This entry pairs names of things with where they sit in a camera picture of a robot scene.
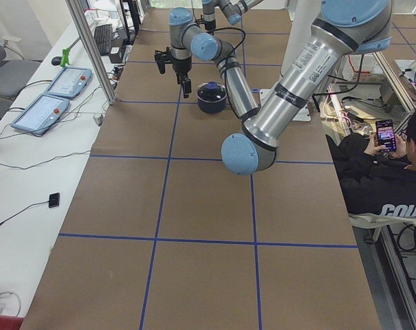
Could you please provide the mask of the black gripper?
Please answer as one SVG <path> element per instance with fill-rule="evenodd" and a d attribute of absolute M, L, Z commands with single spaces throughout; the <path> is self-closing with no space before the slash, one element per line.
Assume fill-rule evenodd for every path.
<path fill-rule="evenodd" d="M 172 62 L 173 70 L 177 77 L 177 83 L 182 85 L 184 98 L 188 98 L 191 94 L 191 79 L 189 78 L 188 73 L 192 69 L 192 58 L 172 58 Z"/>

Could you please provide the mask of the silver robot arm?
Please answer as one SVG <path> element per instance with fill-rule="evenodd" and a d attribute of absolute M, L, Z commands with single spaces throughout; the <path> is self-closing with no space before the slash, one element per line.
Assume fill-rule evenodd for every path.
<path fill-rule="evenodd" d="M 190 92 L 188 72 L 193 58 L 214 62 L 224 81 L 241 130 L 224 140 L 221 157 L 226 168 L 238 175 L 273 165 L 280 134 L 340 58 L 378 52 L 391 41 L 392 1 L 323 1 L 301 53 L 264 103 L 257 104 L 233 46 L 212 33 L 216 9 L 235 24 L 254 6 L 254 1 L 204 1 L 202 24 L 186 8 L 173 8 L 168 15 L 171 45 L 166 56 L 183 90 Z"/>
<path fill-rule="evenodd" d="M 262 0 L 240 0 L 232 4 L 229 0 L 202 0 L 202 22 L 207 31 L 217 28 L 215 8 L 219 8 L 230 25 L 235 25 L 242 19 L 242 16 L 260 4 Z"/>

